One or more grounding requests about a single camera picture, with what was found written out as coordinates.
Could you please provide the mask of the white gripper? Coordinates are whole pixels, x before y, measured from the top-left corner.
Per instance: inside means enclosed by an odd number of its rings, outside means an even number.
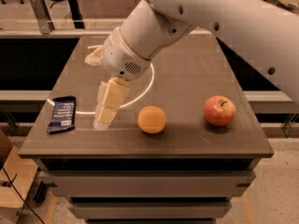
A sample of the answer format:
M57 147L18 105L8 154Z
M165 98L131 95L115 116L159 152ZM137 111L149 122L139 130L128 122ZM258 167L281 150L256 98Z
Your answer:
M129 94L127 80L139 78L150 68L150 61L139 57L129 48L121 36L121 28L117 27L103 46L96 47L84 62L91 66L102 65L113 76L108 82L102 81L98 89L93 127L103 131L112 124Z

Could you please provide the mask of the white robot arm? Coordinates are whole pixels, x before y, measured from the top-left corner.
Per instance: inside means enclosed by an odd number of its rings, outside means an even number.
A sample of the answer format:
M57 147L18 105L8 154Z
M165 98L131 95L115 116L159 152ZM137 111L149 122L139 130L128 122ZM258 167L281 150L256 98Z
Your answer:
M299 103L299 16L262 0L142 0L85 59L111 76L99 87L94 127L107 129L128 83L158 52L196 27L208 30Z

